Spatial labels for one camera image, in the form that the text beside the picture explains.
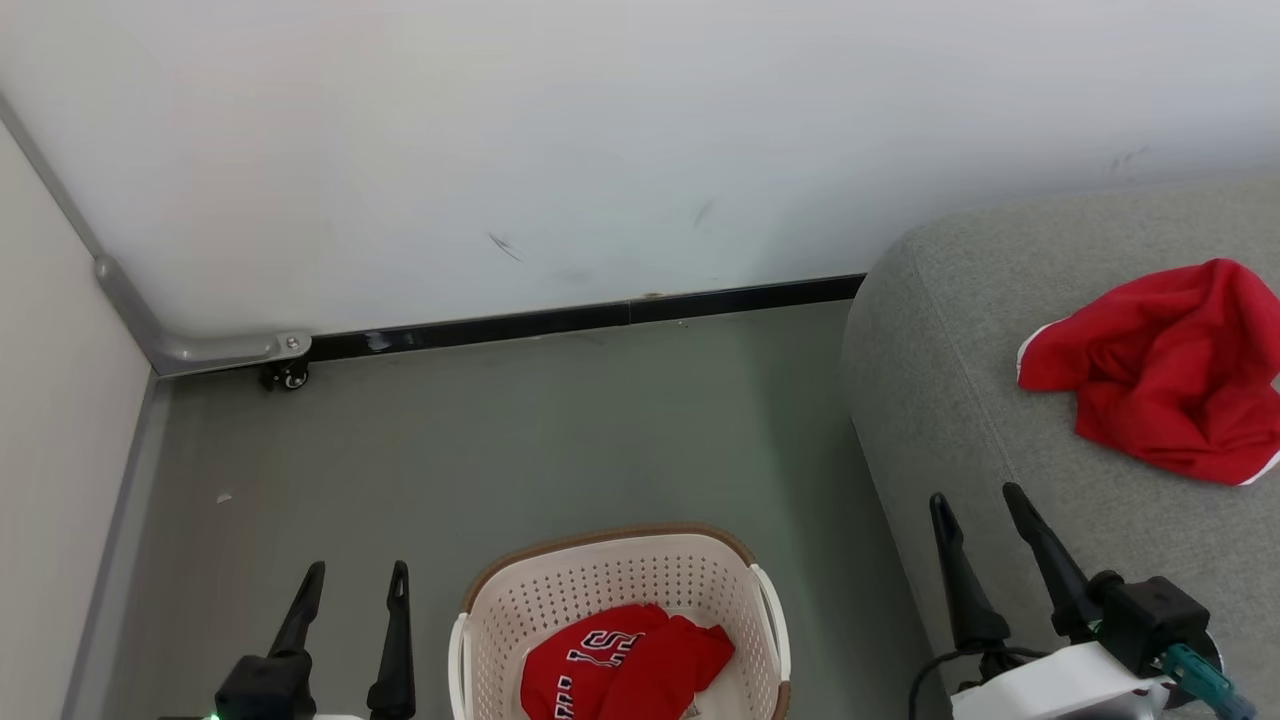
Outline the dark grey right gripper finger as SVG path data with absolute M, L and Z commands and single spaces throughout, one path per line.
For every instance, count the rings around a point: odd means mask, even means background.
M 1088 596 L 1083 570 L 1018 483 L 1005 483 L 1002 496 L 1018 534 L 1029 546 L 1039 569 L 1052 603 L 1055 633 L 1071 643 L 1092 642 L 1093 625 L 1101 621 L 1102 610 Z
M 1011 637 L 1009 624 L 992 607 L 969 562 L 965 536 L 945 495 L 931 496 L 929 512 L 955 648 L 1002 648 Z

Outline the grey skirting strip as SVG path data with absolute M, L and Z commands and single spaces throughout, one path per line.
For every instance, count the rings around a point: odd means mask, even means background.
M 60 720 L 106 717 L 170 405 L 172 382 L 152 374 L 145 388 Z

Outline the cream perforated laundry basket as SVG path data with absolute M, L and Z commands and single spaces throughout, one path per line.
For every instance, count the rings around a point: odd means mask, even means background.
M 726 670 L 695 697 L 699 720 L 787 720 L 792 659 L 774 584 L 745 543 L 700 524 L 600 530 L 494 561 L 451 629 L 452 720 L 529 720 L 518 684 L 535 646 L 631 603 L 719 625 L 733 642 Z

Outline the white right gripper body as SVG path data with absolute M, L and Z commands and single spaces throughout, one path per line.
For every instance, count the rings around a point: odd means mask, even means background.
M 983 642 L 980 679 L 950 698 L 954 720 L 1164 720 L 1181 692 L 1153 655 L 1092 641 L 1053 652 Z

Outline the red garment with white trim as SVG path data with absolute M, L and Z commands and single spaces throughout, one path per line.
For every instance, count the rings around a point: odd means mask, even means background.
M 1280 296 L 1231 259 L 1143 275 L 1041 327 L 1016 377 L 1074 393 L 1079 436 L 1180 477 L 1239 487 L 1280 466 Z

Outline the red jersey with navy letters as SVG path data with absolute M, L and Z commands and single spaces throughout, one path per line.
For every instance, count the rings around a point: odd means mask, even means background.
M 658 605 L 608 609 L 527 655 L 520 706 L 529 720 L 681 720 L 735 651 L 724 628 Z

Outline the grey fabric sofa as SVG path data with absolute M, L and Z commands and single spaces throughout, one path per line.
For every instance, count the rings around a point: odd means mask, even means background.
M 1087 574 L 1162 575 L 1206 606 L 1226 675 L 1261 720 L 1280 720 L 1280 465 L 1238 488 L 1179 477 L 1082 438 L 1073 395 L 1016 382 L 1016 352 L 1042 325 L 1213 258 L 1280 295 L 1280 172 L 952 214 L 867 275 L 844 392 L 932 655 L 954 648 L 934 493 L 1012 644 L 1062 646 L 1001 493 L 1015 482 Z

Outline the black baseboard strip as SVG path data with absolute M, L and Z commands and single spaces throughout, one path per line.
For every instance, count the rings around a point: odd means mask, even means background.
M 854 299 L 865 274 L 631 299 L 425 325 L 316 336 L 306 357 L 329 363 Z

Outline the grey metal corner trim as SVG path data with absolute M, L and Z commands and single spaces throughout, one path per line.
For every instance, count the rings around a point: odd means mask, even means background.
M 1 91 L 0 122 L 88 251 L 99 288 L 159 377 L 177 378 L 264 364 L 288 365 L 306 357 L 311 351 L 314 337 L 305 331 L 191 337 L 168 329 L 125 268 L 101 245 L 35 137 Z

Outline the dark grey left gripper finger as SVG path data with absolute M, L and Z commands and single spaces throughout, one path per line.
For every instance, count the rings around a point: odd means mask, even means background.
M 270 646 L 269 657 L 283 657 L 288 653 L 305 651 L 308 629 L 319 612 L 325 571 L 326 564 L 324 561 L 316 561 L 308 566 Z
M 376 680 L 366 705 L 370 720 L 412 720 L 416 715 L 413 633 L 410 611 L 410 570 L 396 561 L 387 592 L 388 624 Z

